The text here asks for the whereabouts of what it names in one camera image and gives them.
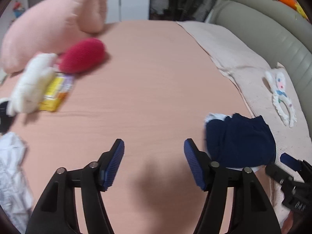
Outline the person's right hand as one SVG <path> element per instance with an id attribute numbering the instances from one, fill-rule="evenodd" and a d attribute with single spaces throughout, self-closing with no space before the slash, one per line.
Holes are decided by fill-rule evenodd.
<path id="1" fill-rule="evenodd" d="M 289 215 L 285 219 L 282 227 L 281 233 L 288 234 L 294 232 L 298 226 L 302 223 L 302 216 L 294 211 L 290 211 Z"/>

